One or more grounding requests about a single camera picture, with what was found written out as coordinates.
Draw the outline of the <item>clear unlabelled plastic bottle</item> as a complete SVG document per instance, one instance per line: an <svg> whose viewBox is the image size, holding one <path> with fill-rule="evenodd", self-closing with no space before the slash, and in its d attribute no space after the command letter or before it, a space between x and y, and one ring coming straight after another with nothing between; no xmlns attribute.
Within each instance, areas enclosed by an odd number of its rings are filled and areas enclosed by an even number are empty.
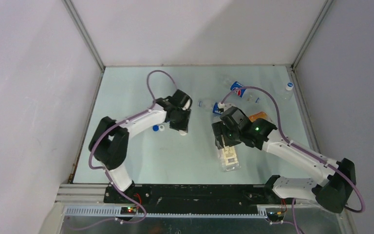
<svg viewBox="0 0 374 234"><path fill-rule="evenodd" d="M289 109L290 100L293 96L292 91L286 91L286 84L279 84L273 86L273 96L279 106L279 110L284 113Z"/></svg>

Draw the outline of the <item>orange label plastic bottle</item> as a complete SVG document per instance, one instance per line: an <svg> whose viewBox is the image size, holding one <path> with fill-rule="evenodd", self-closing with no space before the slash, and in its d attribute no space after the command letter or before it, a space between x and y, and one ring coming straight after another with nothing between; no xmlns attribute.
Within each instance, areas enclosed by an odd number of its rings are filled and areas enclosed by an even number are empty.
<svg viewBox="0 0 374 234"><path fill-rule="evenodd" d="M250 115L248 118L250 119L251 122L254 122L254 121L256 121L259 118L262 118L262 119L265 119L265 120L269 120L269 116L267 115L267 113L265 113L263 111L258 112L258 113L253 114L253 115Z"/></svg>

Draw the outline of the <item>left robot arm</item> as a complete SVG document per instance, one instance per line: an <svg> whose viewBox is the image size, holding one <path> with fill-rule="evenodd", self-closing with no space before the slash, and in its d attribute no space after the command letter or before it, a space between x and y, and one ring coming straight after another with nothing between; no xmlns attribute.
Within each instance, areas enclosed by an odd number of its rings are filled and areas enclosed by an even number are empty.
<svg viewBox="0 0 374 234"><path fill-rule="evenodd" d="M133 180L124 165L129 140L154 125L168 122L169 127L181 133L188 133L192 98L181 90L172 96L153 101L148 109L122 121L110 117L100 120L89 143L90 158L101 163L101 168L112 185L115 196L123 203L134 198Z"/></svg>

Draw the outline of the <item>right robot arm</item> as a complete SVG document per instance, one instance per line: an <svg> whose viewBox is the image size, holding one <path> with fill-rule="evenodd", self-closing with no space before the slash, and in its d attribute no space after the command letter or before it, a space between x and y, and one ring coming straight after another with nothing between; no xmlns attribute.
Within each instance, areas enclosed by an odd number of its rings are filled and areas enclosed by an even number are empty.
<svg viewBox="0 0 374 234"><path fill-rule="evenodd" d="M282 134L274 123L263 118L251 121L237 107L227 109L211 126L220 152L231 151L242 143L278 156L309 175L308 178L271 176L263 194L268 203L296 198L316 201L336 214L347 208L356 184L355 164L349 159L337 161L300 146Z"/></svg>

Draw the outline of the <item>cream label clear bottle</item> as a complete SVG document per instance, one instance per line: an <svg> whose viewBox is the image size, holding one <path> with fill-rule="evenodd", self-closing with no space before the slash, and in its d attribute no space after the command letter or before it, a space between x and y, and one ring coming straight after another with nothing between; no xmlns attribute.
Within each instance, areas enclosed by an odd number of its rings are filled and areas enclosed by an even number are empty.
<svg viewBox="0 0 374 234"><path fill-rule="evenodd" d="M221 148L217 150L217 153L224 172L230 172L240 168L235 146Z"/></svg>

